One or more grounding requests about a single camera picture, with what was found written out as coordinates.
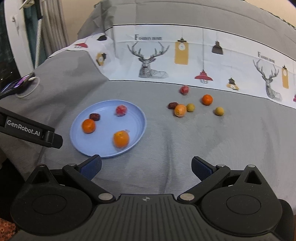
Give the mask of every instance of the small red apple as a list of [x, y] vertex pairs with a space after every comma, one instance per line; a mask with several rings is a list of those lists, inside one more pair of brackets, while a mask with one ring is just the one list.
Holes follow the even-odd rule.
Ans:
[[188, 92], [189, 92], [189, 87], [188, 87], [187, 85], [182, 86], [182, 88], [180, 89], [180, 93], [181, 93], [182, 95], [187, 95]]
[[117, 116], [124, 116], [126, 114], [127, 110], [128, 109], [126, 108], [126, 106], [121, 104], [121, 105], [117, 106], [115, 112], [116, 112]]

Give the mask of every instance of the gray tablecloth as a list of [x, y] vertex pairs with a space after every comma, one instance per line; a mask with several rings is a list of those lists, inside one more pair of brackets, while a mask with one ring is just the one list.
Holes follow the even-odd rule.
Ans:
[[[179, 195], [199, 182], [191, 172], [191, 159], [200, 156], [231, 169], [256, 165], [276, 195], [296, 209], [296, 110], [224, 91], [191, 88], [182, 96], [179, 85], [108, 81], [85, 51], [59, 53], [37, 68], [36, 75], [41, 79], [36, 91], [23, 99], [9, 96], [0, 105], [54, 127], [64, 145], [59, 150], [42, 148], [1, 133], [0, 148], [25, 178], [40, 163], [57, 169], [87, 159], [70, 142], [73, 120], [91, 104], [122, 99], [145, 112], [147, 129], [129, 152], [103, 160], [102, 170], [93, 179], [96, 184], [115, 196]], [[200, 103], [206, 93], [214, 98], [208, 107]], [[192, 102], [196, 110], [177, 118], [167, 109], [169, 102]], [[223, 117], [213, 114], [217, 106], [225, 109]]]

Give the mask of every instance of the deer head print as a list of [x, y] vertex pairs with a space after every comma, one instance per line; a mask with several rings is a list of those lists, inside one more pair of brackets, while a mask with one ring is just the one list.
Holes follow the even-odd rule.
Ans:
[[157, 52], [157, 50], [155, 49], [154, 54], [152, 54], [150, 56], [150, 58], [144, 58], [144, 55], [141, 53], [141, 48], [139, 49], [138, 52], [135, 50], [135, 46], [136, 46], [137, 43], [138, 42], [136, 42], [131, 47], [131, 49], [130, 49], [130, 47], [128, 45], [128, 49], [133, 55], [139, 57], [138, 59], [142, 63], [142, 66], [141, 66], [141, 69], [140, 69], [140, 72], [139, 72], [139, 77], [140, 78], [150, 78], [150, 79], [164, 79], [164, 78], [167, 78], [168, 74], [166, 72], [151, 69], [150, 64], [156, 60], [156, 57], [164, 55], [167, 52], [167, 50], [169, 49], [170, 46], [168, 46], [166, 48], [166, 50], [165, 50], [164, 46], [160, 42], [158, 42], [160, 44], [160, 46], [161, 46], [161, 51]]
[[262, 75], [262, 79], [264, 79], [265, 81], [265, 86], [266, 86], [266, 94], [269, 98], [271, 99], [274, 99], [274, 100], [277, 100], [277, 101], [282, 101], [282, 97], [281, 97], [281, 94], [274, 91], [272, 88], [271, 88], [271, 82], [273, 81], [273, 78], [277, 77], [278, 74], [279, 74], [279, 70], [276, 70], [275, 66], [274, 66], [274, 72], [271, 70], [271, 74], [269, 75], [269, 77], [267, 78], [265, 76], [265, 73], [263, 72], [263, 66], [261, 66], [261, 68], [259, 67], [259, 61], [261, 59], [259, 59], [256, 63], [255, 61], [253, 60], [253, 63], [256, 67], [256, 69], [258, 70], [258, 72]]

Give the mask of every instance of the mandarin orange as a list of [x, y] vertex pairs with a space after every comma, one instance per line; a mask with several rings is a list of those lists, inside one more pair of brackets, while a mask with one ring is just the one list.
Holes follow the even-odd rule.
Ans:
[[96, 123], [94, 122], [94, 120], [92, 119], [86, 119], [83, 123], [82, 123], [82, 130], [84, 133], [86, 134], [90, 134], [93, 133], [96, 129]]
[[187, 112], [187, 108], [186, 108], [186, 106], [183, 105], [183, 104], [179, 104], [179, 105], [177, 105], [177, 106], [175, 107], [175, 109], [174, 109], [174, 113], [175, 113], [175, 115], [178, 116], [178, 117], [183, 117], [183, 116], [185, 116], [186, 112]]
[[113, 143], [117, 148], [124, 148], [129, 143], [129, 135], [127, 131], [118, 131], [113, 135]]
[[204, 105], [210, 105], [210, 104], [212, 104], [212, 102], [213, 102], [213, 97], [212, 96], [207, 94], [207, 95], [204, 95], [202, 97], [202, 103]]

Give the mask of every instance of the pendant lamp print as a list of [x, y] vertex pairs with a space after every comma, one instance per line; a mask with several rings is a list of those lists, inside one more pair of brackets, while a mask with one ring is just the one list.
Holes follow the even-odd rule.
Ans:
[[239, 90], [239, 87], [235, 84], [235, 81], [232, 78], [232, 50], [230, 50], [230, 65], [231, 65], [231, 77], [228, 80], [228, 84], [226, 85], [226, 87], [233, 90]]
[[75, 44], [74, 48], [88, 48], [86, 43]]
[[216, 31], [216, 43], [213, 46], [212, 53], [223, 54], [223, 49], [221, 48], [220, 43], [218, 41], [218, 31]]
[[202, 71], [199, 75], [195, 76], [195, 79], [200, 80], [201, 83], [207, 84], [209, 81], [213, 81], [211, 77], [205, 72], [205, 43], [204, 43], [204, 29], [202, 29]]
[[189, 44], [186, 40], [180, 38], [175, 42], [175, 64], [188, 65], [189, 59]]
[[294, 62], [293, 62], [293, 83], [294, 83], [294, 99], [293, 101], [296, 102], [296, 89], [295, 89], [295, 71], [294, 71]]
[[283, 81], [283, 87], [289, 89], [288, 70], [285, 65], [281, 69], [281, 79]]
[[105, 59], [106, 59], [105, 53], [100, 52], [96, 55], [96, 62], [98, 63], [99, 66], [104, 66]]

